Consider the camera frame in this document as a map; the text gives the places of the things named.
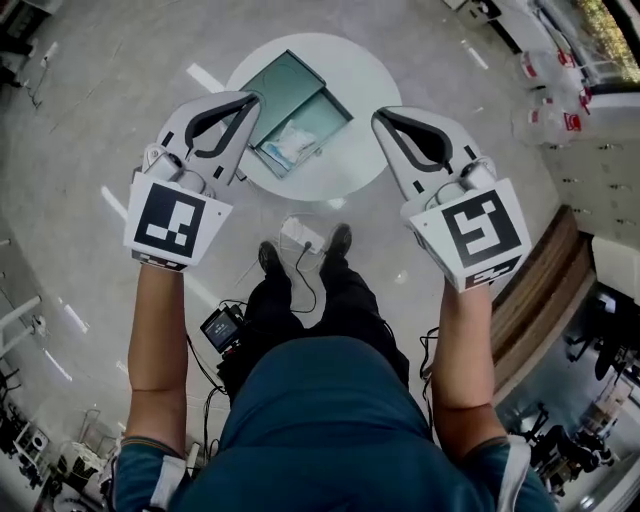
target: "black cable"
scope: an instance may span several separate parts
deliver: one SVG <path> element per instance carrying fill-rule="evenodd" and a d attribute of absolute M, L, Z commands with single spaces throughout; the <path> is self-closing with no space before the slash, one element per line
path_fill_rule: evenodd
<path fill-rule="evenodd" d="M 307 251 L 310 248 L 311 248 L 311 242 L 307 242 L 306 244 L 304 244 L 304 250 L 302 251 L 302 254 L 300 254 L 300 257 L 298 258 L 298 261 L 296 261 L 296 272 L 302 278 L 302 280 L 304 281 L 304 284 L 307 285 L 307 288 L 309 288 L 309 291 L 313 294 L 313 307 L 311 309 L 309 309 L 309 310 L 306 310 L 306 311 L 292 309 L 291 310 L 292 313 L 302 313 L 302 314 L 311 313 L 314 309 L 316 309 L 316 305 L 318 304 L 318 297 L 316 296 L 315 290 L 313 288 L 311 288 L 311 286 L 307 282 L 307 280 L 304 277 L 304 275 L 302 274 L 302 272 L 300 272 L 300 268 L 299 268 L 300 261 L 302 260 L 302 257 L 307 253 Z"/>
<path fill-rule="evenodd" d="M 42 76 L 40 76 L 38 85 L 36 85 L 35 89 L 33 89 L 33 94 L 30 94 L 29 91 L 31 91 L 31 89 L 29 87 L 25 87 L 25 89 L 27 89 L 27 96 L 31 98 L 31 103 L 33 103 L 33 106 L 36 108 L 36 110 L 38 110 L 38 107 L 42 105 L 42 101 L 36 101 L 36 94 L 38 94 L 40 86 L 42 85 L 42 82 L 44 81 L 44 77 L 46 76 L 48 70 L 49 66 L 45 66 L 44 71 L 42 72 Z"/>
<path fill-rule="evenodd" d="M 438 339 L 438 335 L 435 333 L 439 331 L 439 329 L 439 327 L 434 327 L 427 332 L 426 336 L 420 336 L 420 343 L 424 347 L 424 359 L 420 365 L 420 378 L 424 381 L 422 398 L 427 403 L 427 424 L 431 434 L 433 434 L 433 409 L 431 407 L 431 401 L 427 398 L 427 389 L 429 388 L 429 384 L 431 384 L 431 365 L 427 366 L 427 363 L 429 362 L 429 341 Z"/>
<path fill-rule="evenodd" d="M 209 396 L 207 396 L 207 400 L 204 402 L 204 410 L 203 410 L 203 415 L 204 415 L 204 460 L 205 463 L 209 462 L 209 459 L 211 458 L 211 453 L 209 452 L 209 428 L 208 428 L 208 424 L 209 424 L 209 409 L 211 408 L 211 399 L 213 398 L 213 395 L 216 394 L 216 388 L 213 388 L 210 392 L 209 392 Z"/>
<path fill-rule="evenodd" d="M 213 385 L 214 391 L 219 391 L 223 395 L 226 395 L 227 392 L 224 389 L 224 387 L 221 386 L 220 384 L 218 384 L 215 380 L 213 380 L 211 375 L 209 375 L 209 372 L 207 372 L 207 370 L 204 369 L 204 366 L 202 366 L 202 363 L 200 362 L 200 359 L 198 358 L 198 354 L 196 353 L 195 348 L 193 348 L 193 343 L 191 342 L 191 338 L 189 337 L 188 334 L 187 334 L 187 343 L 189 344 L 189 348 L 191 349 L 191 353 L 193 354 L 193 357 L 195 358 L 196 363 L 200 367 L 200 371 L 207 378 L 207 380 Z"/>
<path fill-rule="evenodd" d="M 224 304 L 226 302 L 232 302 L 234 304 L 242 304 L 244 307 L 247 307 L 248 304 L 242 300 L 236 300 L 236 299 L 224 299 L 220 301 L 220 304 Z"/>

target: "wall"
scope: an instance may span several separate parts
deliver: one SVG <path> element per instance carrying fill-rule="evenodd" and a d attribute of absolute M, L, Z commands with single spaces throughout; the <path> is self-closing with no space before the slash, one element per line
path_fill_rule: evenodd
<path fill-rule="evenodd" d="M 640 139 L 640 93 L 599 94 L 583 116 L 581 139 L 624 141 Z"/>

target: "wooden panel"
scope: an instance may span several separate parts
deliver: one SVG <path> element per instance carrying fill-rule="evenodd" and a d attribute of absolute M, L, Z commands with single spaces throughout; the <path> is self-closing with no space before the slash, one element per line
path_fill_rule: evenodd
<path fill-rule="evenodd" d="M 564 330 L 569 325 L 569 322 L 578 311 L 578 308 L 582 305 L 582 301 L 586 298 L 587 293 L 592 288 L 594 283 L 596 282 L 596 273 L 593 270 L 589 270 L 587 275 L 585 276 L 580 288 L 577 293 L 571 299 L 571 302 L 567 306 L 567 309 L 564 310 L 562 316 L 556 324 L 553 326 L 547 337 L 538 345 L 538 347 L 534 350 L 531 356 L 526 360 L 526 362 L 518 368 L 513 375 L 509 377 L 509 379 L 497 389 L 495 396 L 493 397 L 494 405 L 499 404 L 504 400 L 509 393 L 513 391 L 518 384 L 520 384 L 526 377 L 529 375 L 531 370 L 533 370 L 536 365 L 540 362 L 540 360 L 544 357 L 547 351 L 551 348 L 551 346 L 558 340 L 558 338 L 562 335 Z"/>
<path fill-rule="evenodd" d="M 558 210 L 529 258 L 494 301 L 493 356 L 498 360 L 540 312 L 579 244 L 571 210 Z"/>
<path fill-rule="evenodd" d="M 508 350 L 495 361 L 496 389 L 502 388 L 526 364 L 565 312 L 591 269 L 588 244 L 582 241 L 573 261 L 544 305 Z"/>

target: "equipment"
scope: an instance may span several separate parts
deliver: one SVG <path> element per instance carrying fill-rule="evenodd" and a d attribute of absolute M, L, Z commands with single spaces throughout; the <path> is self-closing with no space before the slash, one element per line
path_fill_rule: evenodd
<path fill-rule="evenodd" d="M 200 330 L 207 337 L 219 354 L 223 354 L 234 341 L 238 339 L 240 328 L 244 325 L 244 318 L 240 307 L 235 304 L 216 309 L 200 326 Z"/>
<path fill-rule="evenodd" d="M 459 292 L 519 268 L 531 241 L 518 199 L 461 125 L 386 107 L 371 126 L 407 199 L 400 214 Z"/>
<path fill-rule="evenodd" d="M 259 113 L 254 94 L 229 91 L 171 115 L 134 173 L 124 245 L 135 259 L 177 272 L 200 261 L 231 213 L 215 198 L 233 180 Z"/>

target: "white box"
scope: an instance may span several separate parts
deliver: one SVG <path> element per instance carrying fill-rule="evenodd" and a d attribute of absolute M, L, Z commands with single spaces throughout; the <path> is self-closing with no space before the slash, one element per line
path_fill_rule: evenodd
<path fill-rule="evenodd" d="M 124 245 L 139 261 L 181 272 L 200 262 L 231 210 L 177 183 L 136 173 Z"/>
<path fill-rule="evenodd" d="M 459 292 L 516 271 L 531 251 L 529 232 L 511 185 L 495 185 L 409 219 L 445 276 Z"/>

